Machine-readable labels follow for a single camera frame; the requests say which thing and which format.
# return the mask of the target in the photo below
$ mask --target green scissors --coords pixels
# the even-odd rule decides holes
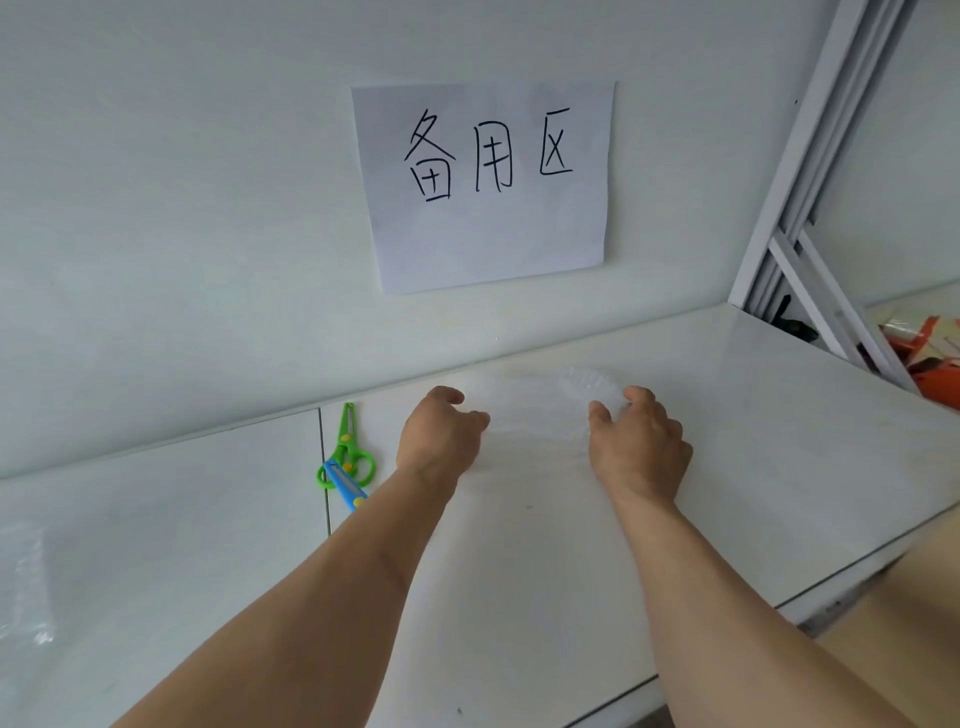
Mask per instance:
[[[357,485],[366,488],[376,474],[376,461],[366,450],[357,446],[356,431],[353,428],[356,420],[355,409],[356,406],[353,402],[344,402],[344,414],[340,417],[340,433],[337,435],[337,447],[333,450],[333,459],[340,463],[344,473],[352,477]],[[364,461],[367,462],[370,469],[367,476],[360,480],[356,474],[359,472],[358,466]],[[321,487],[328,490],[337,487],[327,476],[323,467],[317,471],[317,482],[320,483]]]

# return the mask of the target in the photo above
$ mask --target transparent plastic bag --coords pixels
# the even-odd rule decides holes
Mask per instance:
[[[470,406],[490,412],[490,434],[574,446],[586,452],[588,405],[598,400],[614,417],[626,404],[623,388],[592,369],[490,377],[470,392]]]
[[[0,526],[0,722],[8,724],[54,632],[43,532],[29,523]]]

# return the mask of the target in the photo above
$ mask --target white wall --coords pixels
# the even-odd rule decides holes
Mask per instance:
[[[7,0],[0,474],[723,300],[831,0]],[[379,292],[349,86],[616,78],[607,263]]]
[[[817,241],[847,292],[877,303],[960,279],[958,215],[960,3],[920,0],[825,193]]]

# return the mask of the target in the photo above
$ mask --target white metal frame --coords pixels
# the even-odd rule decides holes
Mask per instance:
[[[728,297],[770,321],[789,284],[827,348],[919,394],[814,244],[811,210],[915,0],[841,0]]]

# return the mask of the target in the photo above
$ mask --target finger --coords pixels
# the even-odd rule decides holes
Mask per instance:
[[[657,398],[654,396],[653,392],[646,387],[637,387],[635,384],[631,384],[629,387],[624,388],[623,397],[633,405],[649,405],[657,401]]]
[[[589,406],[590,431],[611,423],[610,410],[600,401],[592,401]]]
[[[431,400],[440,400],[450,404],[460,404],[464,400],[464,393],[453,387],[444,387],[438,385],[427,392],[426,396]]]
[[[467,416],[473,420],[478,432],[483,432],[485,429],[487,429],[487,427],[490,426],[489,412],[479,412],[478,410],[474,409],[472,412],[468,412]]]

